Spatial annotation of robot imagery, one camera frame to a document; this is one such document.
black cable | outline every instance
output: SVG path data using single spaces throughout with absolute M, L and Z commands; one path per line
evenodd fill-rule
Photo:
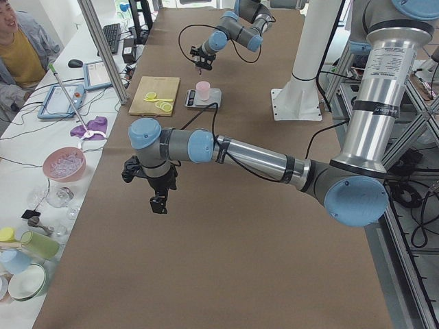
M 182 45 L 181 45 L 181 36 L 182 36 L 182 33 L 183 33 L 184 31 L 186 31 L 187 29 L 189 29 L 190 27 L 209 27 L 209 28 L 211 28 L 211 29 L 217 29 L 218 31 L 221 31 L 221 30 L 220 30 L 219 28 L 215 27 L 215 26 L 208 25 L 208 24 L 190 24 L 190 25 L 185 26 L 185 27 L 180 31 L 180 33 L 178 34 L 178 47 L 180 48 L 180 51 L 181 51 L 181 53 L 183 54 L 183 56 L 184 56 L 188 61 L 190 61 L 190 62 L 196 64 L 196 61 L 195 61 L 195 60 L 192 60 L 191 58 L 189 58 L 189 56 L 187 56 L 187 55 L 185 54 L 185 51 L 183 50 Z M 255 63 L 255 62 L 258 61 L 259 57 L 261 56 L 262 46 L 259 47 L 259 53 L 258 53 L 258 56 L 256 57 L 256 59 L 250 61 L 250 60 L 246 60 L 245 58 L 243 58 L 243 57 L 241 56 L 241 54 L 238 52 L 238 49 L 237 49 L 236 44 L 235 44 L 235 41 L 234 41 L 233 39 L 231 39 L 231 41 L 232 41 L 232 45 L 233 45 L 233 47 L 235 48 L 235 52 L 236 52 L 236 54 L 237 54 L 238 57 L 239 57 L 241 60 L 243 60 L 245 63 L 253 64 L 253 63 Z
M 60 122 L 60 121 L 62 121 L 62 120 L 65 120 L 65 119 L 67 119 L 67 118 L 61 118 L 60 120 L 57 120 L 57 121 L 51 123 L 50 125 L 45 125 L 44 127 L 41 127 L 41 128 L 35 129 L 35 130 L 31 130 L 31 131 L 29 131 L 29 132 L 22 132 L 21 134 L 15 135 L 15 136 L 13 136 L 13 137 L 0 138 L 0 141 L 6 141 L 6 140 L 8 140 L 8 139 L 13 139 L 13 138 L 16 138 L 16 137 L 19 137 L 19 136 L 22 136 L 22 135 L 31 134 L 32 132 L 38 132 L 38 131 L 40 131 L 40 130 L 43 130 L 43 129 L 45 129 L 45 128 L 48 128 L 48 127 L 54 125 L 55 123 L 58 123 L 58 122 Z
M 419 185 L 421 185 L 421 186 L 424 186 L 424 187 L 426 187 L 426 188 L 430 188 L 429 185 L 426 185 L 426 184 L 424 184 L 424 183 L 422 183 L 422 182 L 419 182 L 419 181 L 417 181 L 417 180 L 407 180 L 407 182 L 413 182 L 413 183 L 419 184 Z M 430 233 L 435 234 L 435 235 L 439 235 L 439 233 L 437 233 L 437 232 L 435 232 L 435 231 L 433 231 L 433 230 L 430 230 L 429 228 L 426 227 L 427 225 L 429 225 L 429 224 L 431 224 L 431 223 L 437 221 L 437 220 L 439 219 L 439 215 L 437 215 L 437 216 L 434 217 L 433 219 L 430 219 L 430 220 L 428 220 L 428 221 L 425 221 L 425 209 L 426 209 L 426 206 L 427 206 L 427 201 L 428 201 L 428 199 L 429 199 L 430 197 L 433 197 L 433 196 L 436 197 L 436 199 L 439 201 L 439 194 L 437 194 L 437 192 L 430 191 L 430 190 L 428 190 L 428 191 L 426 192 L 425 196 L 421 199 L 422 204 L 421 204 L 420 220 L 419 220 L 419 221 L 416 219 L 416 217 L 414 216 L 414 213 L 413 213 L 413 209 L 415 209 L 415 208 L 410 208 L 410 215 L 411 215 L 412 219 L 418 224 L 418 225 L 414 228 L 414 230 L 413 230 L 413 232 L 412 232 L 412 235 L 411 235 L 411 237 L 410 237 L 410 243 L 411 243 L 415 248 L 422 248 L 422 247 L 425 247 L 425 246 L 428 244 L 428 235 L 427 235 L 427 232 L 430 232 Z M 419 231 L 419 230 L 420 230 L 421 233 L 422 233 L 422 236 L 423 236 L 423 242 L 422 242 L 421 244 L 416 244 L 414 240 L 415 240 L 416 235 L 418 234 L 418 231 Z
M 436 234 L 436 235 L 439 235 L 439 233 L 437 233 L 437 232 L 434 232 L 434 231 L 432 231 L 432 230 L 430 230 L 430 229 L 428 229 L 428 228 L 426 228 L 425 226 L 426 225 L 428 225 L 428 224 L 430 224 L 430 223 L 433 223 L 433 222 L 435 222 L 435 221 L 437 221 L 438 219 L 439 219 L 439 215 L 438 216 L 436 216 L 436 217 L 434 217 L 433 219 L 430 219 L 429 221 L 425 221 L 425 219 L 424 219 L 424 216 L 425 216 L 425 208 L 426 208 L 426 206 L 427 206 L 427 201 L 428 201 L 428 199 L 431 197 L 431 196 L 433 196 L 433 194 L 432 194 L 432 192 L 430 191 L 430 190 L 428 190 L 427 191 L 427 193 L 425 194 L 425 197 L 424 197 L 424 200 L 423 200 L 423 205 L 422 205 L 422 208 L 421 208 L 421 210 L 420 210 L 420 219 L 419 219 L 419 221 L 417 221 L 415 218 L 414 218 L 414 215 L 412 214 L 412 212 L 411 212 L 411 215 L 412 215 L 412 218 L 413 218 L 413 220 L 415 220 L 415 222 L 418 224 L 418 226 L 414 229 L 414 231 L 412 232 L 412 235 L 411 235 L 411 237 L 410 237 L 410 243 L 415 247 L 415 248 L 423 248 L 423 247 L 425 247 L 427 244 L 428 244 L 428 235 L 427 235 L 427 232 L 430 232 L 430 233 L 432 233 L 432 234 Z M 415 238 L 416 238 L 416 234 L 418 233 L 418 231 L 421 231 L 421 233 L 422 233 L 422 235 L 423 235 L 423 242 L 419 245 L 419 244 L 416 244 L 415 242 L 414 242 L 414 240 L 415 240 Z
M 415 149 L 416 151 L 424 151 L 424 150 L 426 150 L 426 149 L 436 149 L 438 146 L 437 145 L 435 145 L 435 146 L 432 146 L 432 147 L 426 147 L 426 148 L 424 148 L 424 149 Z
M 390 182 L 388 186 L 394 201 L 408 209 L 416 209 L 422 206 L 423 198 L 419 192 L 408 182 Z
M 413 171 L 418 171 L 420 173 L 439 173 L 439 168 L 414 168 Z
M 5 120 L 3 118 L 0 118 L 0 121 L 6 122 L 6 123 L 13 123 L 11 120 Z
M 320 74 L 322 72 L 322 68 L 323 68 L 323 65 L 324 65 L 324 60 L 326 60 L 326 57 L 327 57 L 327 54 L 328 54 L 328 51 L 329 51 L 329 47 L 331 46 L 331 42 L 332 42 L 332 40 L 334 38 L 335 32 L 337 31 L 338 22 L 340 21 L 340 17 L 341 17 L 342 12 L 343 12 L 344 3 L 345 3 L 345 0 L 343 0 L 341 2 L 340 7 L 338 9 L 337 16 L 336 16 L 336 18 L 334 20 L 334 24 L 332 26 L 331 34 L 329 35 L 328 43 L 327 43 L 326 48 L 325 48 L 325 50 L 323 52 L 322 60 L 320 61 L 320 65 L 319 65 L 319 68 L 317 70 L 317 75 L 314 78 L 312 78 L 312 79 L 302 79 L 302 78 L 296 77 L 294 75 L 293 69 L 291 71 L 292 76 L 295 77 L 297 80 L 300 80 L 300 81 L 312 81 L 314 79 L 316 80 L 317 90 L 322 95 L 323 101 L 325 102 L 325 104 L 326 104 L 326 106 L 328 108 L 328 111 L 331 112 L 331 113 L 332 113 L 332 107 L 331 107 L 331 104 L 329 103 L 329 101 L 328 101 L 328 99 L 327 99 L 327 97 L 325 95 L 326 92 L 323 90 L 322 85 L 320 85 L 319 76 L 320 76 Z
M 77 77 L 75 79 L 64 80 L 62 82 L 78 81 L 78 80 L 83 80 L 83 79 L 84 79 L 83 77 Z M 38 87 L 37 89 L 34 89 L 32 91 L 32 93 L 35 93 L 37 90 L 40 90 L 40 89 L 43 89 L 43 88 L 46 88 L 46 87 L 55 86 L 56 84 L 59 84 L 59 83 L 55 82 L 53 84 L 46 84 L 44 86 Z
M 25 104 L 25 105 L 23 105 L 23 106 L 21 107 L 21 110 L 24 109 L 26 106 L 29 106 L 29 105 L 35 105 L 35 104 L 41 105 L 42 102 L 41 102 L 41 101 L 33 101 L 32 103 L 27 103 L 27 104 Z
M 92 98 L 90 101 L 88 101 L 87 103 L 85 103 L 85 104 L 83 104 L 82 106 L 80 106 L 80 107 L 78 108 L 78 111 L 79 111 L 81 108 L 83 108 L 84 106 L 89 105 L 89 106 L 88 106 L 88 109 L 87 109 L 87 112 L 85 112 L 85 113 L 82 114 L 82 115 L 84 115 L 84 116 L 88 115 L 88 114 L 90 113 L 91 104 L 93 104 L 94 102 L 96 102 L 96 101 L 98 101 L 99 99 L 101 99 L 101 98 L 104 96 L 106 90 L 109 89 L 109 88 L 110 88 L 110 87 L 106 87 L 105 89 L 103 89 L 103 91 L 101 91 L 99 94 L 97 94 L 96 96 L 94 96 L 94 98 Z M 31 134 L 32 132 L 38 132 L 38 131 L 43 130 L 43 129 L 45 129 L 45 128 L 51 127 L 51 126 L 53 126 L 55 123 L 58 123 L 58 122 L 60 122 L 60 121 L 62 121 L 62 120 L 65 120 L 65 119 L 69 119 L 69 118 L 68 118 L 68 117 L 63 117 L 63 118 L 61 118 L 61 119 L 59 119 L 59 120 L 57 120 L 57 121 L 55 121 L 55 122 L 53 122 L 53 123 L 51 123 L 51 124 L 49 124 L 49 125 L 46 125 L 46 126 L 41 127 L 41 128 L 38 128 L 38 129 L 36 129 L 36 130 L 31 130 L 31 131 L 29 131 L 29 132 L 22 132 L 22 133 L 20 133 L 20 134 L 18 134 L 18 135 L 12 136 L 12 137 L 0 138 L 0 141 L 6 141 L 6 140 L 13 139 L 13 138 L 16 138 L 16 137 L 19 137 L 19 136 L 22 136 L 22 135 Z
M 216 107 L 215 107 L 215 112 L 214 112 L 213 118 L 212 118 L 212 136 L 213 136 L 213 140 L 214 140 L 215 145 L 218 145 L 218 147 L 221 148 L 221 143 L 218 141 L 218 139 L 215 135 L 215 120 L 216 120 L 217 113 L 218 113 L 218 104 L 217 103 L 214 103 L 214 104 L 216 105 Z M 262 175 L 259 175 L 258 173 L 255 173 L 253 170 L 249 169 L 244 164 L 240 163 L 240 161 L 238 161 L 234 156 L 232 156 L 227 150 L 225 150 L 225 152 L 226 152 L 226 155 L 230 159 L 232 159 L 232 161 L 234 163 L 236 163 L 238 166 L 240 166 L 245 171 L 251 173 L 252 175 L 255 175 L 256 177 L 261 178 L 262 180 L 267 180 L 268 182 L 275 182 L 275 183 L 282 182 L 281 180 L 273 180 L 272 178 L 267 178 L 267 177 L 264 177 Z
M 98 147 L 97 149 L 85 149 L 84 151 L 82 151 L 83 153 L 88 153 L 88 152 L 96 152 L 96 151 L 102 151 L 104 149 L 103 146 Z
M 198 111 L 198 113 L 189 121 L 187 121 L 187 123 L 182 126 L 180 128 L 180 130 L 185 130 L 187 128 L 188 125 L 190 125 L 191 123 L 193 123 L 195 121 L 196 118 L 198 118 L 205 110 L 207 110 L 208 108 L 210 108 L 211 106 L 214 106 L 217 103 L 210 103 L 209 105 L 204 106 L 200 111 Z
M 32 163 L 22 163 L 19 161 L 10 160 L 10 159 L 4 158 L 3 156 L 0 156 L 0 159 L 5 160 L 5 161 L 9 161 L 12 163 L 17 163 L 18 165 L 29 166 L 29 167 L 33 167 L 33 168 L 42 168 L 43 167 L 43 166 L 38 166 L 38 165 L 32 164 Z
M 348 77 L 347 75 L 342 75 L 342 74 L 338 74 L 338 73 L 330 72 L 330 71 L 320 71 L 320 73 L 332 74 L 332 75 L 336 75 L 338 77 L 344 77 L 345 79 L 353 80 L 353 81 L 361 81 L 361 79 L 355 79 L 353 77 Z
M 389 198 L 389 204 L 390 204 L 390 207 L 392 209 L 392 212 L 393 212 L 395 218 L 398 219 L 399 217 L 402 217 L 402 216 L 398 215 L 398 213 L 396 212 L 396 209 L 394 207 L 393 201 L 390 198 Z M 396 220 L 396 225 L 398 227 L 398 231 L 401 234 L 401 236 L 405 238 L 407 233 L 404 231 L 403 226 L 401 225 L 399 220 Z M 404 244 L 405 250 L 408 253 L 408 256 L 409 256 L 410 260 L 412 261 L 413 264 L 415 264 L 416 263 L 416 255 L 413 255 L 413 252 L 412 252 L 412 250 L 410 248 L 410 245 L 409 245 L 407 239 L 403 239 L 403 244 Z M 420 274 L 417 266 L 414 266 L 414 272 L 415 272 L 415 275 L 416 275 L 416 279 L 420 282 L 420 289 L 421 289 L 425 299 L 427 300 L 428 308 L 429 308 L 429 310 L 433 314 L 434 313 L 434 308 L 433 308 L 432 303 L 431 303 L 432 300 L 429 299 L 429 294 L 427 293 L 427 291 L 425 289 L 425 286 L 423 284 L 425 277 Z M 434 322 L 435 322 L 436 326 L 439 326 L 439 323 L 436 321 L 436 319 L 434 319 Z
M 35 106 L 34 108 L 32 108 L 31 110 L 29 110 L 29 111 L 25 111 L 25 110 L 23 110 L 23 108 L 25 107 L 25 106 L 28 106 L 28 105 L 31 105 L 31 104 L 38 104 L 37 106 Z M 16 123 L 16 122 L 13 122 L 13 121 L 9 121 L 11 124 L 13 124 L 13 125 L 24 125 L 25 124 L 25 120 L 24 120 L 24 116 L 25 115 L 28 115 L 28 114 L 31 114 L 31 113 L 33 113 L 33 111 L 35 111 L 38 107 L 40 107 L 40 106 L 42 106 L 43 105 L 43 103 L 42 102 L 34 102 L 34 103 L 29 103 L 29 104 L 26 104 L 25 106 L 23 106 L 22 108 L 21 108 L 21 110 L 20 110 L 20 114 L 21 114 L 21 116 L 20 116 L 20 119 L 21 119 L 21 123 Z
M 305 159 L 308 159 L 309 150 L 311 149 L 311 145 L 312 145 L 312 143 L 313 143 L 313 141 L 314 141 L 314 138 L 315 138 L 317 135 L 319 135 L 319 133 L 324 132 L 324 131 L 326 131 L 326 130 L 330 130 L 330 129 L 332 129 L 332 128 L 336 128 L 336 127 L 341 126 L 341 125 L 344 125 L 345 123 L 348 123 L 348 122 L 349 122 L 349 120 L 345 120 L 345 121 L 343 121 L 343 122 L 339 122 L 339 123 L 337 123 L 336 125 L 330 125 L 329 127 L 323 128 L 323 129 L 319 130 L 318 132 L 316 132 L 316 133 L 311 137 L 311 140 L 309 141 L 308 148 L 307 148 L 307 153 L 306 153 L 306 155 L 305 155 Z
M 120 103 L 121 103 L 121 101 L 117 101 L 117 103 L 115 104 L 115 111 L 116 111 L 117 113 L 119 113 L 119 110 L 116 109 L 116 107 L 117 107 Z

white pipe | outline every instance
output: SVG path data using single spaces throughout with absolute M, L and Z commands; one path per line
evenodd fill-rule
M 274 120 L 322 120 L 315 77 L 342 0 L 311 0 L 293 74 L 283 89 L 272 89 Z

pink cup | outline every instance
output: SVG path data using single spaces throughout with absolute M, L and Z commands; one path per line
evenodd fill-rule
M 211 84 L 207 81 L 200 81 L 196 84 L 195 89 L 197 90 L 198 98 L 202 101 L 207 101 L 209 99 L 209 91 L 211 89 Z

tablet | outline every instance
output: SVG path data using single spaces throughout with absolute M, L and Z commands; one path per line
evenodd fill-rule
M 64 85 L 68 94 L 72 98 L 76 109 L 78 109 L 85 97 L 85 88 L 81 84 Z M 43 102 L 43 106 L 38 111 L 39 119 L 61 119 L 75 115 L 75 110 L 71 107 L 64 91 L 59 84 L 50 87 L 49 92 Z
M 97 61 L 86 63 L 84 64 L 83 68 L 85 90 L 92 91 L 112 85 L 104 62 Z

pink bowl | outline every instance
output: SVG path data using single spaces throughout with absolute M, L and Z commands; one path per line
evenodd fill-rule
M 60 161 L 66 160 L 69 161 L 73 156 L 74 158 L 80 159 L 79 164 L 71 164 L 74 167 L 74 170 L 70 170 L 70 174 L 60 175 L 57 174 L 54 170 L 54 167 L 60 164 Z M 63 147 L 62 149 L 57 149 L 54 153 L 49 155 L 43 163 L 43 173 L 50 178 L 51 180 L 55 180 L 57 182 L 66 183 L 66 182 L 74 182 L 79 180 L 84 174 L 86 168 L 86 160 L 84 152 L 77 147 Z

